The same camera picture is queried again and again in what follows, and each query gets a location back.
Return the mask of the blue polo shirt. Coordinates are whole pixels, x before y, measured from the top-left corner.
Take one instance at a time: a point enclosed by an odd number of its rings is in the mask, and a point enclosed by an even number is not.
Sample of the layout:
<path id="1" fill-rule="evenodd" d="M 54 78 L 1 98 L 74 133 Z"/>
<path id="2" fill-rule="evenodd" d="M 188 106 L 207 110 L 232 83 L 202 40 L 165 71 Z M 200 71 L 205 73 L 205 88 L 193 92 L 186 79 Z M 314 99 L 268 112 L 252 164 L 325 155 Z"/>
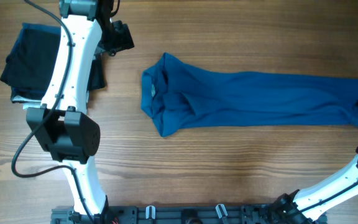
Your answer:
<path id="1" fill-rule="evenodd" d="M 142 110 L 158 133 L 216 126 L 358 126 L 358 78 L 219 73 L 165 53 L 142 74 Z"/>

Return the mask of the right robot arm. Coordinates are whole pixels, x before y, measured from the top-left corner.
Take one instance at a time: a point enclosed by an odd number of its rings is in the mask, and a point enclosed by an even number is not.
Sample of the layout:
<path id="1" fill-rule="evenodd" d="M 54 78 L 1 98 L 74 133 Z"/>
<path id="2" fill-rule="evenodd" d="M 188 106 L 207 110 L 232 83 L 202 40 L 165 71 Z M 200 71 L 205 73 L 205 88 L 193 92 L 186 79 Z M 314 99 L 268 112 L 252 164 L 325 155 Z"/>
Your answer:
<path id="1" fill-rule="evenodd" d="M 358 126 L 358 83 L 302 87 L 291 92 L 301 101 L 296 112 L 306 125 Z M 266 211 L 269 223 L 317 223 L 324 212 L 358 195 L 358 146 L 352 160 L 321 182 L 279 196 Z"/>

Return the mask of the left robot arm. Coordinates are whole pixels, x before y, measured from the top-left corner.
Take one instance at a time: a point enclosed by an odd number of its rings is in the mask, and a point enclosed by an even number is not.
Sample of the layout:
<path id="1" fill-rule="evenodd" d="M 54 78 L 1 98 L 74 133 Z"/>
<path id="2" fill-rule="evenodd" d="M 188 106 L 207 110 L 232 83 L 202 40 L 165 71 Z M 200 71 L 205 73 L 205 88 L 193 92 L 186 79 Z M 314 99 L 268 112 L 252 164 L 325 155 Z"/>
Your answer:
<path id="1" fill-rule="evenodd" d="M 11 170 L 31 138 L 63 169 L 75 204 L 53 210 L 52 223 L 117 223 L 108 198 L 99 183 L 95 154 L 99 147 L 99 125 L 87 116 L 88 81 L 91 64 L 102 54 L 115 56 L 134 43 L 127 24 L 113 21 L 120 2 L 60 1 L 60 45 L 52 79 L 38 108 L 28 108 L 31 128 L 15 153 Z"/>

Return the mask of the black folded garment underneath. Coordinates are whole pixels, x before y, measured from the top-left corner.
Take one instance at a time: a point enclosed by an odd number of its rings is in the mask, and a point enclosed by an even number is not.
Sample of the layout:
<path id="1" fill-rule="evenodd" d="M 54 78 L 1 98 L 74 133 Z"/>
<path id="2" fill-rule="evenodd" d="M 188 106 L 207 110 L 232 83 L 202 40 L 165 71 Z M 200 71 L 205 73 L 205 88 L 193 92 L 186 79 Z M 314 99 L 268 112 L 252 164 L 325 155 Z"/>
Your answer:
<path id="1" fill-rule="evenodd" d="M 88 91 L 102 89 L 106 86 L 102 60 L 97 58 L 92 61 L 88 80 Z"/>

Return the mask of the white folded garment at bottom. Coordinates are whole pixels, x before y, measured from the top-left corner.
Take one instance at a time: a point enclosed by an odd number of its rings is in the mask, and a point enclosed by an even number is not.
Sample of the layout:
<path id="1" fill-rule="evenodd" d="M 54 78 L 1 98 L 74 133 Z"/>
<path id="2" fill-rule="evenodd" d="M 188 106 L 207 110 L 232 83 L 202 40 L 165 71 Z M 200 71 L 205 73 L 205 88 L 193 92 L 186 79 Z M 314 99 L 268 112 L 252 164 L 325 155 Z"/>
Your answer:
<path id="1" fill-rule="evenodd" d="M 41 106 L 41 100 L 25 98 L 20 95 L 12 95 L 11 102 L 22 104 L 24 110 L 27 110 L 28 108 L 40 108 Z"/>

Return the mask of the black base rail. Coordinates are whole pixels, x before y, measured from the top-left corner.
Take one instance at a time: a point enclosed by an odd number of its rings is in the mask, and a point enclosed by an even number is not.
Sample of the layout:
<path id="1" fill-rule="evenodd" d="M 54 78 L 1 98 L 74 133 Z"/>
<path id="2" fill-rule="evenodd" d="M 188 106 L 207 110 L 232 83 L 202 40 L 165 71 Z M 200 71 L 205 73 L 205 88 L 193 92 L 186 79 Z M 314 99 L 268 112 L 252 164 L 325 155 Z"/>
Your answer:
<path id="1" fill-rule="evenodd" d="M 52 223 L 105 223 L 105 224 L 263 224 L 301 223 L 300 216 L 287 218 L 287 214 L 274 213 L 267 204 L 214 207 L 147 207 L 110 206 L 91 218 L 73 208 L 52 210 Z"/>

